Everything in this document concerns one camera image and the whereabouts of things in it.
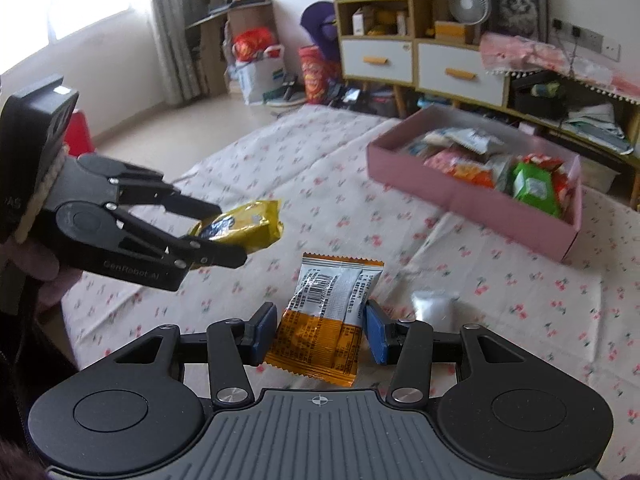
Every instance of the red container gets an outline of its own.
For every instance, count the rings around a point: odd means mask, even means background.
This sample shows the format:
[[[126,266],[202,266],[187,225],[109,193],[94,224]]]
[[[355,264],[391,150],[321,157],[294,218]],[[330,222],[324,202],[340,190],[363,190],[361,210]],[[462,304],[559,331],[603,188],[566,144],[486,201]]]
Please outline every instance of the red container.
[[[575,189],[564,219],[495,189],[458,180],[423,165],[415,156],[398,152],[415,137],[449,126],[480,128],[505,142],[514,155],[545,153],[564,160]],[[580,156],[541,137],[531,137],[505,124],[454,108],[431,105],[391,128],[368,145],[367,167],[372,179],[487,226],[556,262],[562,261],[582,226]]]
[[[65,142],[69,145],[69,155],[80,156],[95,151],[86,117],[81,110],[76,110],[71,115],[69,126],[66,127]]]
[[[329,79],[340,77],[340,64],[327,61],[317,45],[299,48],[298,55],[305,78],[306,102],[313,105],[322,104],[329,88]]]

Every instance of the framed picture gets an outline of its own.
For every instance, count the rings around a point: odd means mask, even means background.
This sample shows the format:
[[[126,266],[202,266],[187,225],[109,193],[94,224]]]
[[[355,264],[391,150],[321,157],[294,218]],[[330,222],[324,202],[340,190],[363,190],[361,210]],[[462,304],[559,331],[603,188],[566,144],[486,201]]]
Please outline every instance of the framed picture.
[[[488,30],[546,43],[547,0],[491,0]]]

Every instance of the yellow snack bag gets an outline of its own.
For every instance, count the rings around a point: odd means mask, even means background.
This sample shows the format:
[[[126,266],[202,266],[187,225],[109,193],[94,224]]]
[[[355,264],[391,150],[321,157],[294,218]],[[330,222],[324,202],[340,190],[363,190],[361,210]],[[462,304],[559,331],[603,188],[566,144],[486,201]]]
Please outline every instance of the yellow snack bag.
[[[296,292],[265,361],[295,374],[351,386],[364,305],[383,262],[305,253]]]
[[[223,244],[239,245],[247,254],[255,253],[280,240],[283,225],[278,220],[279,206],[277,200],[249,202],[215,218],[198,222],[189,234]]]

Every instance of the white bag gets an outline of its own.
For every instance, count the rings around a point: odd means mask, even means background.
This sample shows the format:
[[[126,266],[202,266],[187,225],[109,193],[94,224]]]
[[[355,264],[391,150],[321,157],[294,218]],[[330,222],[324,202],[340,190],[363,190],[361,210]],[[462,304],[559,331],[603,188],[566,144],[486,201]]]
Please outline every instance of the white bag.
[[[276,49],[280,50],[280,55],[269,57],[268,53]],[[284,47],[273,45],[264,51],[264,57],[260,61],[236,63],[238,82],[245,104],[262,104],[262,94],[282,86],[285,73],[283,56]]]

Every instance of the finger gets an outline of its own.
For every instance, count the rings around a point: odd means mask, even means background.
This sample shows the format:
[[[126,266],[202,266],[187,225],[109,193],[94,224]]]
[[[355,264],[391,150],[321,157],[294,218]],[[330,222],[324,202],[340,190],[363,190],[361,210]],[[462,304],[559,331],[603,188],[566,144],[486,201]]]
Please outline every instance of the finger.
[[[55,254],[45,246],[27,240],[18,244],[13,237],[2,247],[6,256],[22,271],[41,282],[55,280],[60,264]]]
[[[57,304],[67,291],[82,277],[82,270],[61,266],[60,272],[52,282],[43,283],[38,291],[38,301],[45,306]]]

